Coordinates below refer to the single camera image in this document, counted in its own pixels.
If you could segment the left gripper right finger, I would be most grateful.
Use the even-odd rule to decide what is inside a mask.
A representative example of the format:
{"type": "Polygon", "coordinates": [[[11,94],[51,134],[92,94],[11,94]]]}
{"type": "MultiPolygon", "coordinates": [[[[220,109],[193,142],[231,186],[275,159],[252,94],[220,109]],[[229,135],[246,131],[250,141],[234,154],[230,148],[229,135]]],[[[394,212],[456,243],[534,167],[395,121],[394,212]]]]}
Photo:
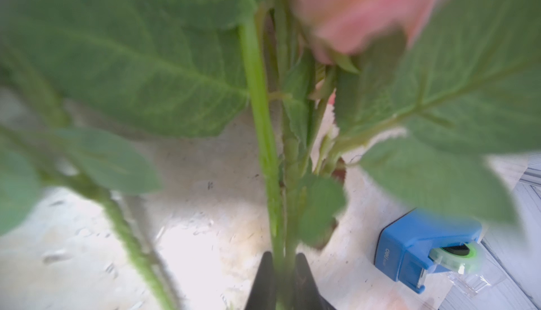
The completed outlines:
{"type": "Polygon", "coordinates": [[[303,253],[298,253],[295,257],[294,277],[295,310],[335,310],[335,307],[320,294],[303,253]]]}

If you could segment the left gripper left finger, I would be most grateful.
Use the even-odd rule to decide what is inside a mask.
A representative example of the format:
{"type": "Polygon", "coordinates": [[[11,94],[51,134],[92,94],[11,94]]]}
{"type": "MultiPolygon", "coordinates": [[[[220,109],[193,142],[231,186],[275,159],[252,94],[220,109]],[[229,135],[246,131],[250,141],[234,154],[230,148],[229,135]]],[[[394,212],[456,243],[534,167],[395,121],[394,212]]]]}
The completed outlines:
{"type": "Polygon", "coordinates": [[[276,272],[271,252],[264,252],[261,258],[245,310],[276,309],[276,272]]]}

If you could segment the artificial flower bouquet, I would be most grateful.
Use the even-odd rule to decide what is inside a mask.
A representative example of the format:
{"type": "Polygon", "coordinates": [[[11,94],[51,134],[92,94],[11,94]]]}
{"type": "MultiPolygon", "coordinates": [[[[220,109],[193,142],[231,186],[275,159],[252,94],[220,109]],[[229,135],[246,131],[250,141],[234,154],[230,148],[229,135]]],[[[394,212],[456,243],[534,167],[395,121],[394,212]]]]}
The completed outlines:
{"type": "Polygon", "coordinates": [[[276,309],[294,309],[297,247],[331,239],[356,148],[411,211],[517,227],[484,158],[540,148],[540,0],[1,0],[1,81],[45,125],[1,128],[1,232],[43,187],[71,189],[104,207],[163,309],[176,303],[111,196],[159,178],[64,101],[184,138],[250,107],[276,309]]]}

